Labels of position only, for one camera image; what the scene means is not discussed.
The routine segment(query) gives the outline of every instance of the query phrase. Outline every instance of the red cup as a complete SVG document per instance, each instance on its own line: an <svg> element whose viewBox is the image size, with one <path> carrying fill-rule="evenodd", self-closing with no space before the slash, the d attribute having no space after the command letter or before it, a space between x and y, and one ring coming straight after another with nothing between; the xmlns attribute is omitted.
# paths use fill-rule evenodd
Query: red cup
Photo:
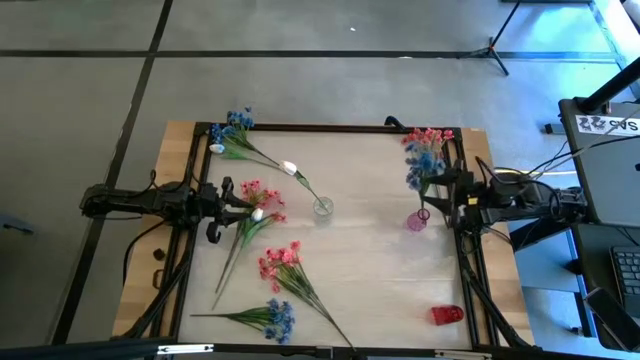
<svg viewBox="0 0 640 360"><path fill-rule="evenodd" d="M434 306L431 308L431 315L438 326L464 319L464 311L456 305Z"/></svg>

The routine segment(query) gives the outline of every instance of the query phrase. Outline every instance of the wooden table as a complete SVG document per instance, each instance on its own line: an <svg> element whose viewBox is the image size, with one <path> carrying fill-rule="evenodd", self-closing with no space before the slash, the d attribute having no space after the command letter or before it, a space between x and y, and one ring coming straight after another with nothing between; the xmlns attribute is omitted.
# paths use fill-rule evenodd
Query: wooden table
<svg viewBox="0 0 640 360"><path fill-rule="evenodd" d="M194 126L195 123L193 122L173 121L168 123L155 167L157 171L156 182L158 184L182 180L191 147ZM473 159L475 156L480 156L491 165L489 144L486 133L483 130L462 129L462 138L466 159ZM203 137L199 144L194 174L199 174L205 147L206 139ZM468 167L474 171L478 178L481 176L475 162L469 162ZM146 217L143 220L141 229L144 230L157 221L158 219L155 217ZM494 228L508 234L505 224L496 224ZM170 227L160 227L142 238L134 247L127 281L123 289L120 307L113 327L114 335L120 335L127 331L157 294L157 290L152 285L152 280L154 272L162 269L164 262L154 259L152 252L158 248L167 251L170 234ZM183 234L178 245L178 258L184 249L185 241L186 234ZM518 334L527 342L533 344L533 335L529 326L520 279L511 245L507 244L500 237L489 233L482 237L482 249L492 299ZM164 308L160 335L169 335L169 322L174 311L174 301L175 290L167 302L167 306ZM484 325L484 309L475 295L474 309L478 323L480 343L489 344L489 335ZM501 344L506 346L506 342L502 338Z"/></svg>

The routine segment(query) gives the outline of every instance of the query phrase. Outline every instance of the keyboard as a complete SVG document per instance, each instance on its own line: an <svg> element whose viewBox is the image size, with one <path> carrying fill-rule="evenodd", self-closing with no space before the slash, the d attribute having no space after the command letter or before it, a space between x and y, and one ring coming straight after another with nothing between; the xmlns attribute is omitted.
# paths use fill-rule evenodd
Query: keyboard
<svg viewBox="0 0 640 360"><path fill-rule="evenodd" d="M612 247L611 258L624 308L640 317L640 246Z"/></svg>

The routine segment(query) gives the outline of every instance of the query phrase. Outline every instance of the tripod stand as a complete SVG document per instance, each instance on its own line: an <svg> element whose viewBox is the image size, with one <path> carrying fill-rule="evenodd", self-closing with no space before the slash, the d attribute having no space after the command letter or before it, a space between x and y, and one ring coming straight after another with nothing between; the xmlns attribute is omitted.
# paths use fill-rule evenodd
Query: tripod stand
<svg viewBox="0 0 640 360"><path fill-rule="evenodd" d="M516 5L513 7L513 10L511 10L511 13L509 14L509 17L507 18L507 21L505 21L504 24L502 24L502 27L500 28L500 31L498 31L498 35L496 35L495 38L494 37L490 37L489 38L489 46L488 47L482 48L480 50L471 51L471 52L465 53L463 55L459 55L459 56L457 56L457 58L458 59L466 59L466 58L482 58L482 59L484 59L484 58L492 57L498 62L498 64L502 68L502 71L504 71L504 74L506 76L509 76L509 70L507 70L507 68L502 63L502 60L500 59L500 56L498 55L498 53L495 50L495 46L496 46L496 43L498 42L498 40L500 39L500 36L502 35L502 32L507 27L507 24L509 24L509 21L511 21L511 18L513 17L513 14L516 13L516 10L518 10L519 6L520 6L520 1L518 1L516 3Z"/></svg>

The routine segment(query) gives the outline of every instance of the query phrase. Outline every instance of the white label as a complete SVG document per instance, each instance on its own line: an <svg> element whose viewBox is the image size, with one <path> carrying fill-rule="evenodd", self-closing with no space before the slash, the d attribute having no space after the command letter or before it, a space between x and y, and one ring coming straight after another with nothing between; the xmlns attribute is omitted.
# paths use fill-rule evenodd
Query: white label
<svg viewBox="0 0 640 360"><path fill-rule="evenodd" d="M576 115L578 131L587 134L604 134L620 124L625 118L595 115ZM609 135L635 136L640 135L640 119L630 118L620 124Z"/></svg>

